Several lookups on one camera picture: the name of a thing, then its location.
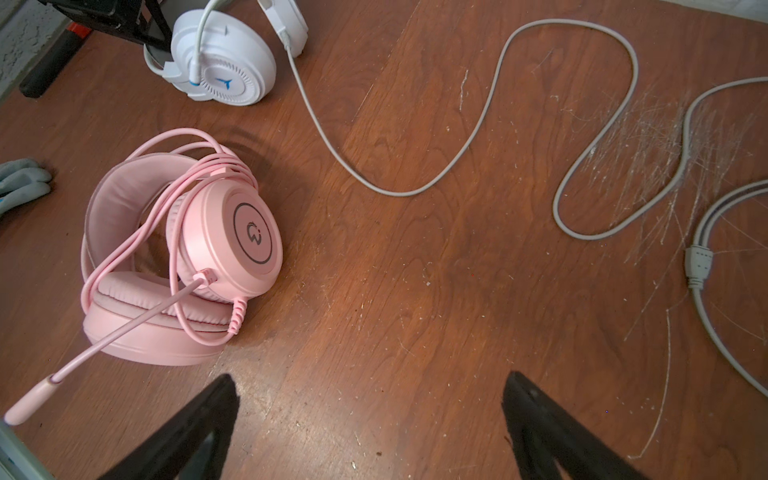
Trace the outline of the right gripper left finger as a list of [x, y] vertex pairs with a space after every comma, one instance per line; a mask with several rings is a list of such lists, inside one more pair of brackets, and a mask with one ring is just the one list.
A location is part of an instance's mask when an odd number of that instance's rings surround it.
[[102, 477], [219, 479], [239, 405], [232, 376], [220, 375]]

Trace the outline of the white headphones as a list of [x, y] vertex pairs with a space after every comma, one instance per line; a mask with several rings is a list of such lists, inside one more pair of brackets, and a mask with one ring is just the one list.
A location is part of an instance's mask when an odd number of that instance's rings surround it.
[[274, 87], [275, 57], [251, 27], [223, 13], [221, 1], [182, 11], [172, 3], [170, 48], [144, 46], [148, 68], [194, 101], [248, 106]]

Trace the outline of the pink headphones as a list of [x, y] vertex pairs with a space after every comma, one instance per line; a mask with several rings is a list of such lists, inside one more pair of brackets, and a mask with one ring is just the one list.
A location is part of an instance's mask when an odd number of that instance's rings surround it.
[[217, 356], [248, 302], [275, 283], [281, 235], [251, 169], [211, 135], [168, 152], [152, 138], [95, 188], [81, 244], [80, 303], [89, 347], [21, 397], [4, 420], [26, 422], [98, 353], [160, 366]]

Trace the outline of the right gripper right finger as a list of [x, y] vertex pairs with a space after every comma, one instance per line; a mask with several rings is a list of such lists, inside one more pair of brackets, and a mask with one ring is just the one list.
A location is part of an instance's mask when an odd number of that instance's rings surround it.
[[523, 479], [643, 479], [519, 371], [509, 373], [502, 410]]

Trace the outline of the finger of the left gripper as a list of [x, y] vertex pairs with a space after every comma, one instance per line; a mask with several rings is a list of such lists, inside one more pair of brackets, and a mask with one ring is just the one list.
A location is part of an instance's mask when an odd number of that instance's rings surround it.
[[157, 0], [49, 0], [74, 23], [137, 44], [169, 51], [172, 29]]

